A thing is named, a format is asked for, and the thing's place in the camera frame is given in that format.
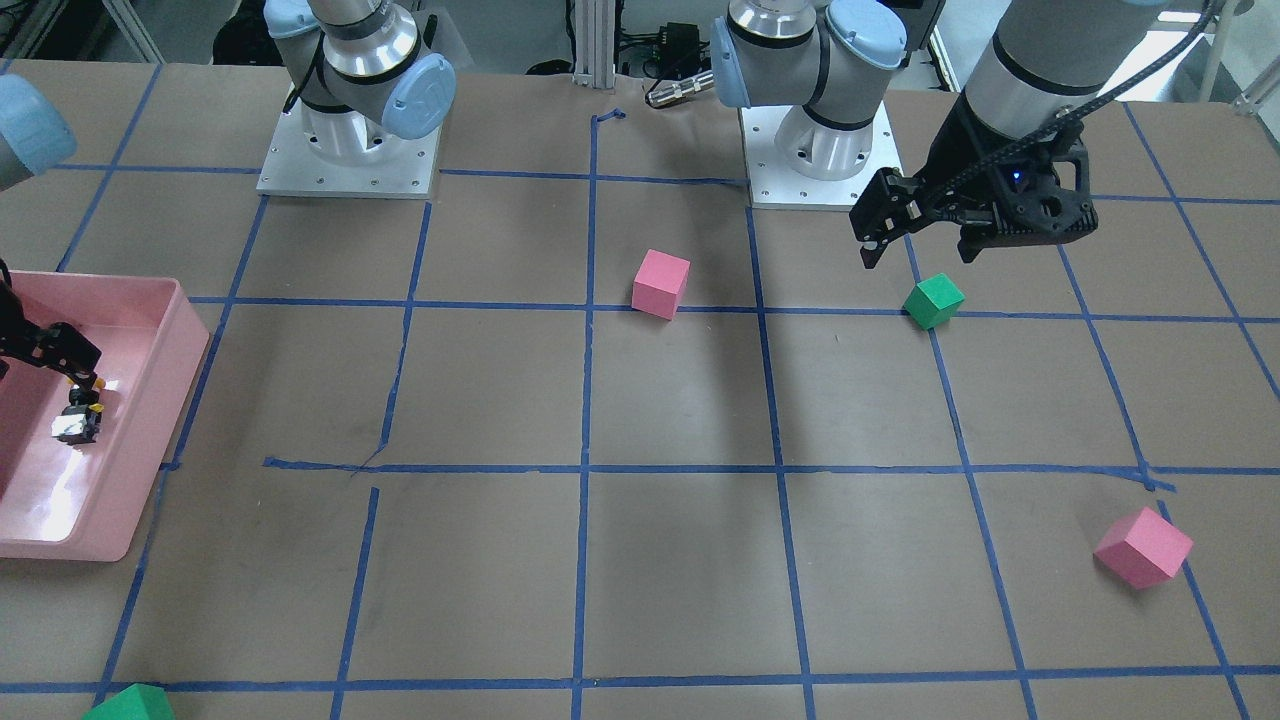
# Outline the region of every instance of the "metal mounting plate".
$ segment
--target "metal mounting plate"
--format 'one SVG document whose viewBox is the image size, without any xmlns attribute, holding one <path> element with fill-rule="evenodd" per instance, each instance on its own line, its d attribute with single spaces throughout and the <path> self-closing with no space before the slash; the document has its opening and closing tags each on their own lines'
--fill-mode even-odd
<svg viewBox="0 0 1280 720">
<path fill-rule="evenodd" d="M 881 168 L 901 168 L 897 142 L 882 102 L 872 122 L 876 143 L 861 172 L 846 181 L 819 181 L 791 169 L 773 145 L 790 106 L 742 110 L 742 146 L 746 174 L 751 181 L 751 206 L 772 210 L 850 210 Z"/>
<path fill-rule="evenodd" d="M 310 147 L 302 113 L 282 114 L 262 161 L 257 191 L 289 197 L 381 197 L 426 200 L 431 196 L 440 131 L 421 140 L 397 140 L 376 164 L 338 165 Z"/>
</svg>

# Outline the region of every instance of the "metal rod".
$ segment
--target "metal rod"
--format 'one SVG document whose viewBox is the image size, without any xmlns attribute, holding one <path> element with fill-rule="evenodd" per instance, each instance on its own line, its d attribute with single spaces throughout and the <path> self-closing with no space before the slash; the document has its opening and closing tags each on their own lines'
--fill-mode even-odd
<svg viewBox="0 0 1280 720">
<path fill-rule="evenodd" d="M 1235 19 L 1235 6 L 1239 4 L 1240 0 L 1226 0 L 1221 13 L 1217 15 L 1217 29 L 1213 31 L 1213 42 L 1208 49 L 1208 64 L 1204 65 L 1204 81 L 1201 82 L 1201 102 L 1208 102 L 1210 96 L 1213 95 L 1217 70 L 1222 67 L 1222 50 L 1226 49 L 1226 38 L 1231 32 L 1231 23 Z"/>
<path fill-rule="evenodd" d="M 1235 108 L 1235 113 L 1238 115 L 1257 115 L 1258 109 L 1262 108 L 1262 104 L 1266 102 L 1268 97 L 1271 97 L 1271 94 L 1276 91 L 1276 87 L 1280 87 L 1280 56 L 1271 60 L 1267 69 L 1262 70 L 1262 73 L 1249 83 L 1249 87 L 1244 88 L 1244 92 L 1235 99 L 1235 102 L 1231 102 L 1231 106 Z"/>
<path fill-rule="evenodd" d="M 108 14 L 115 20 L 115 26 L 120 28 L 120 33 L 124 35 L 124 40 L 128 41 L 133 51 L 138 54 L 145 61 L 152 64 L 163 64 L 164 55 L 160 54 L 160 47 L 156 46 L 155 40 L 147 32 L 147 28 L 142 27 L 142 19 L 138 18 L 138 12 L 133 9 L 133 4 L 128 0 L 102 0 L 102 6 L 106 8 Z"/>
</svg>

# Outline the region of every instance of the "metal connector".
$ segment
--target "metal connector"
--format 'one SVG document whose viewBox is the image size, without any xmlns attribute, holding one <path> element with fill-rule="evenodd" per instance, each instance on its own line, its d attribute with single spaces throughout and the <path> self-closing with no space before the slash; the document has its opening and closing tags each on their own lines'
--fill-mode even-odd
<svg viewBox="0 0 1280 720">
<path fill-rule="evenodd" d="M 645 95 L 645 102 L 650 108 L 669 108 L 713 87 L 716 87 L 716 76 L 710 70 L 705 70 L 666 87 L 655 88 L 653 92 Z"/>
</svg>

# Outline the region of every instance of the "pink cube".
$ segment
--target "pink cube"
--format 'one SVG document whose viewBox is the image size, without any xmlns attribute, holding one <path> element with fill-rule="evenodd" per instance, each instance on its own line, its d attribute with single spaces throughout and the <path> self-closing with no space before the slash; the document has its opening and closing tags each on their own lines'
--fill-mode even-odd
<svg viewBox="0 0 1280 720">
<path fill-rule="evenodd" d="M 631 306 L 669 320 L 676 316 L 687 282 L 689 260 L 650 250 L 631 286 Z"/>
<path fill-rule="evenodd" d="M 1192 538 L 1143 507 L 1115 521 L 1093 551 L 1130 585 L 1143 589 L 1172 579 L 1192 551 Z"/>
</svg>

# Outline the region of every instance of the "work surface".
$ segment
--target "work surface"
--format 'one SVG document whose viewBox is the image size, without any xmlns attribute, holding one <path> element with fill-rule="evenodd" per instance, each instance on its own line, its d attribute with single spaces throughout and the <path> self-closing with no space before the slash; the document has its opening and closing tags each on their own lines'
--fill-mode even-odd
<svg viewBox="0 0 1280 720">
<path fill-rule="evenodd" d="M 0 255 L 177 277 L 215 334 L 129 556 L 0 561 L 0 716 L 1280 717 L 1253 120 L 1110 106 L 1096 234 L 868 272 L 841 214 L 748 210 L 714 99 L 466 76 L 430 205 L 265 200 L 283 70 L 9 72 L 81 150 Z M 951 100 L 890 97 L 908 170 Z M 671 323 L 649 247 L 692 261 Z M 1197 544 L 1139 593 L 1091 553 L 1142 506 Z"/>
</svg>

